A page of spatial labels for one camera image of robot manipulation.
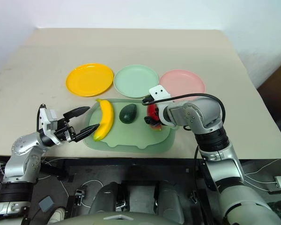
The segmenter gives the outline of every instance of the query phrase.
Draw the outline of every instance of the shoe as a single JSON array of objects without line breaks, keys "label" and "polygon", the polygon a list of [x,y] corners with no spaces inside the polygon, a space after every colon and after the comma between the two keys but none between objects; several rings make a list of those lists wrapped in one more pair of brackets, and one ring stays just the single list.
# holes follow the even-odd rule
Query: shoe
[{"label": "shoe", "polygon": [[49,225],[64,220],[65,212],[66,212],[65,208],[61,207],[56,209],[53,215],[50,217],[47,224]]}]

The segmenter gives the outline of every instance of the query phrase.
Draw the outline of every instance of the black cable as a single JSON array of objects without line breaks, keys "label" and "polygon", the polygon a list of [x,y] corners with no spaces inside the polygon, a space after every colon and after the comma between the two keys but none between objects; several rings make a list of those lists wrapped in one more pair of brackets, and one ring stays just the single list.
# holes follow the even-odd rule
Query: black cable
[{"label": "black cable", "polygon": [[42,105],[39,106],[38,111],[37,111],[37,132],[39,131],[39,109],[41,108]]},{"label": "black cable", "polygon": [[37,111],[37,132],[39,132],[39,120],[40,120],[40,118],[39,118],[39,110],[41,109],[41,108],[46,108],[46,105],[45,104],[41,104],[40,106],[39,106],[39,108],[38,108],[38,111]]},{"label": "black cable", "polygon": [[190,128],[187,128],[187,127],[189,127],[188,125],[187,126],[183,126],[183,129],[184,130],[187,130],[187,131],[191,131],[192,129],[190,129]]},{"label": "black cable", "polygon": [[208,217],[208,214],[206,213],[206,209],[205,209],[205,206],[202,204],[202,201],[200,199],[200,195],[198,193],[198,186],[197,186],[197,174],[196,174],[196,164],[197,164],[197,156],[198,156],[198,152],[199,152],[199,146],[197,146],[196,148],[196,151],[195,151],[195,156],[194,156],[194,163],[193,163],[193,183],[194,183],[194,190],[195,190],[195,193],[197,195],[197,199],[198,199],[198,202],[201,206],[201,209],[203,210],[203,214],[205,214],[205,217],[207,219],[207,223],[209,225],[213,225],[213,218],[209,218]]},{"label": "black cable", "polygon": [[186,97],[195,97],[195,96],[208,97],[208,98],[212,98],[215,101],[217,101],[219,103],[220,107],[221,107],[221,110],[222,110],[222,121],[224,123],[225,118],[226,118],[226,111],[225,111],[225,107],[224,107],[223,102],[220,99],[218,99],[216,96],[209,95],[209,94],[203,94],[203,93],[186,94],[186,95],[180,95],[180,96],[176,96],[176,97],[165,98],[165,99],[156,100],[156,101],[153,101],[153,102],[142,103],[142,104],[143,105],[152,105],[152,104],[156,104],[156,103],[159,103],[159,102],[166,102],[166,101],[172,101],[172,100],[175,100],[175,99],[186,98]]},{"label": "black cable", "polygon": [[31,217],[30,221],[32,221],[34,219],[34,217],[36,217],[36,215],[40,212],[41,208],[39,208],[36,213]]}]

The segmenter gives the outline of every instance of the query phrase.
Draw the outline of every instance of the light green plate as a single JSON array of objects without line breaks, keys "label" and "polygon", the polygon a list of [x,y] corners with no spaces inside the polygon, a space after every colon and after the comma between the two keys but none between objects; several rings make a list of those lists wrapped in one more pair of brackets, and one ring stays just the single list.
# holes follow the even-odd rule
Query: light green plate
[{"label": "light green plate", "polygon": [[[147,107],[140,100],[108,99],[114,109],[114,123],[108,135],[99,142],[93,140],[93,135],[84,139],[84,143],[96,150],[160,153],[170,149],[174,142],[175,130],[163,126],[161,131],[153,130],[145,123]],[[136,119],[131,124],[124,124],[119,119],[121,109],[129,104],[136,104]],[[85,126],[99,123],[101,120],[99,103],[94,104],[86,117]]]},{"label": "light green plate", "polygon": [[113,78],[114,87],[122,95],[130,98],[142,98],[148,90],[157,86],[159,77],[149,67],[143,65],[129,65],[122,68]]}]

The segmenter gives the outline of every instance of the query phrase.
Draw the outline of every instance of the pink plate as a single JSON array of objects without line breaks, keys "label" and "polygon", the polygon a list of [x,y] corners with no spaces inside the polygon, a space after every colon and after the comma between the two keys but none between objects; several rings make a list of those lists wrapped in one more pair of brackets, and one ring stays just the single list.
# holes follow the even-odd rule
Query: pink plate
[{"label": "pink plate", "polygon": [[[190,93],[205,93],[205,84],[201,78],[183,69],[166,72],[160,78],[159,84],[170,93],[171,97]],[[197,97],[186,97],[175,101],[193,100],[195,98]]]}]

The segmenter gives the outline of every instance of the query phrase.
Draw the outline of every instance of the yellow plate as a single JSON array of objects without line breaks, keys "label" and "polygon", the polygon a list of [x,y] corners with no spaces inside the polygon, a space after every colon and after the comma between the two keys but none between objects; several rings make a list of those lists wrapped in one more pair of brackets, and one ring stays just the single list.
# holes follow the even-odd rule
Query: yellow plate
[{"label": "yellow plate", "polygon": [[99,63],[84,64],[74,69],[66,80],[67,89],[78,96],[90,97],[106,91],[113,81],[110,68]]}]

